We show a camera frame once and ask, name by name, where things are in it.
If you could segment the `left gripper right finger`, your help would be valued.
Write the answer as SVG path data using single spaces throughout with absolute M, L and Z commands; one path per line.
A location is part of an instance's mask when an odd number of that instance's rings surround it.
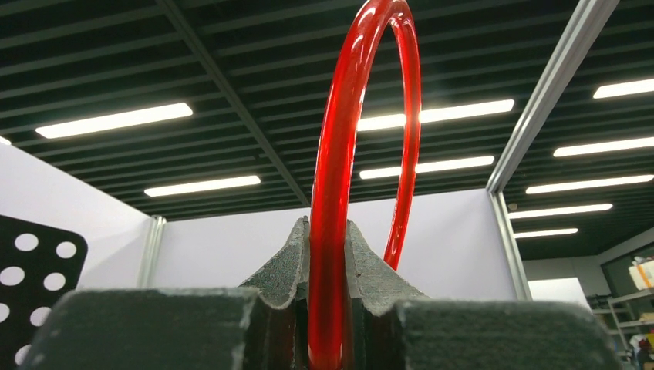
M 348 222 L 346 369 L 620 369 L 606 330 L 562 302 L 437 300 Z

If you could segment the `thick red cable lock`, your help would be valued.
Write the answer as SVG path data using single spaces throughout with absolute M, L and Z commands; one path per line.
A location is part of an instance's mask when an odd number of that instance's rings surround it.
M 317 152 L 310 217 L 308 358 L 311 369 L 343 360 L 346 221 L 357 126 L 384 28 L 393 29 L 403 77 L 403 156 L 393 222 L 383 260 L 397 269 L 410 217 L 420 151 L 420 55 L 405 1 L 367 1 L 343 43 L 329 90 Z

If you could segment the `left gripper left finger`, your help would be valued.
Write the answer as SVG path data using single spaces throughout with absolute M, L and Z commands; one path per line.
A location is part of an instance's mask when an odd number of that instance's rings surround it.
M 297 289 L 308 219 L 236 288 L 85 290 L 65 295 L 23 369 L 304 369 Z

